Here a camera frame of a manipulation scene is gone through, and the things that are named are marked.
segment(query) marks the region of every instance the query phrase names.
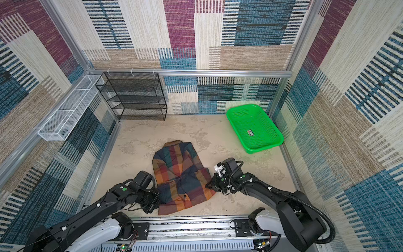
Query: striped wallpaper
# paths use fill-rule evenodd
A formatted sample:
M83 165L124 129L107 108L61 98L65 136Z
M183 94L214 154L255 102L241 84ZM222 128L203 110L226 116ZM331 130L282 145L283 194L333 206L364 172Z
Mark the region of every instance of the striped wallpaper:
M310 0L54 3L95 68L127 69L284 70L310 6Z
M274 120L333 251L403 251L403 2L325 0Z
M0 6L2 163L83 69L38 0L0 0ZM114 125L97 95L66 141L40 140L1 188L1 251L24 244L33 228L76 213Z

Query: aluminum frame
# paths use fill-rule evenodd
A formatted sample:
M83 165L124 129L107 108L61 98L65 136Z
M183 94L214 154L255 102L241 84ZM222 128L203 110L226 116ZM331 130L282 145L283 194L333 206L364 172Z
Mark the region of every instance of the aluminum frame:
M158 73L160 76L190 76L190 77L271 77L271 78L289 78L291 71L265 71L265 70L203 70L203 69L94 69L91 74L102 74L103 72L137 72L137 73Z

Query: white mesh shelf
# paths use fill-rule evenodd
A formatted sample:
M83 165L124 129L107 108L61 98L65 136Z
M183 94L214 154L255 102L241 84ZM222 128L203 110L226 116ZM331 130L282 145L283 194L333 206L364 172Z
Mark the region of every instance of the white mesh shelf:
M46 141L65 141L103 85L101 75L87 75L45 122L38 134Z

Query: black mesh rack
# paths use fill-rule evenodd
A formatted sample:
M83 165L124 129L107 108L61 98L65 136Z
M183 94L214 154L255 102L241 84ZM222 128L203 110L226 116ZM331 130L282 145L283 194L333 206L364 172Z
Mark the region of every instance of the black mesh rack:
M119 119L165 120L167 106L157 73L104 72L96 85Z

